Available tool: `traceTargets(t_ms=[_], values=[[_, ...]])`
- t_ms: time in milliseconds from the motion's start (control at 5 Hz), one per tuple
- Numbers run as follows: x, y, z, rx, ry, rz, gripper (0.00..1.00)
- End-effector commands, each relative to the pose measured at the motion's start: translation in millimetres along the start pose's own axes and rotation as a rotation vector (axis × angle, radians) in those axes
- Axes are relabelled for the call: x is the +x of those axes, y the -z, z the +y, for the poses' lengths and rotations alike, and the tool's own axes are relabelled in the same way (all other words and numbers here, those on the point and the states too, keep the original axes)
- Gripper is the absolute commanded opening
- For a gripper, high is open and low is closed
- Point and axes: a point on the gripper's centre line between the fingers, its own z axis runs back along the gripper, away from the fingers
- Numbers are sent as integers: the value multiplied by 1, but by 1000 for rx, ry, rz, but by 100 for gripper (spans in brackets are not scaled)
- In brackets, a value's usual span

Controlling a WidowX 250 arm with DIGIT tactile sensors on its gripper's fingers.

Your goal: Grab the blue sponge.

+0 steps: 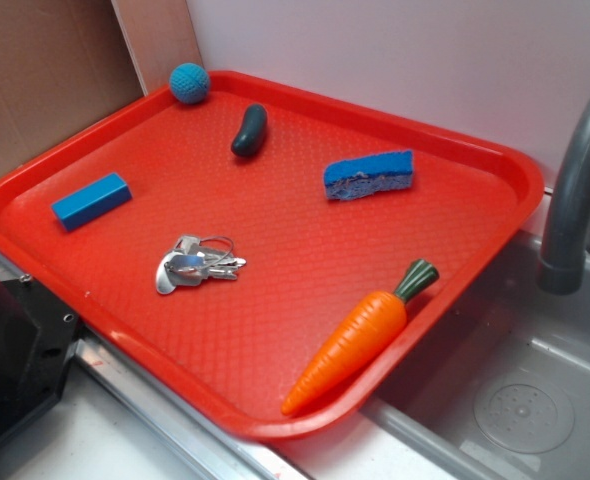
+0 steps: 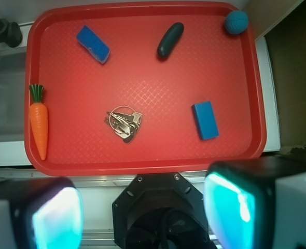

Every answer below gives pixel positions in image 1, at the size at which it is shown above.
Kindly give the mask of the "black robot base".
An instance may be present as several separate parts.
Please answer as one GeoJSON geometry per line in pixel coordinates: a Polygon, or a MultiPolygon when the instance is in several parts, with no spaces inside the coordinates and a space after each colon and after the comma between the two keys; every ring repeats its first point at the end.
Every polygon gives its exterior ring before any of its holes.
{"type": "Polygon", "coordinates": [[[79,315],[36,279],[0,280],[0,445],[63,394],[79,315]]]}

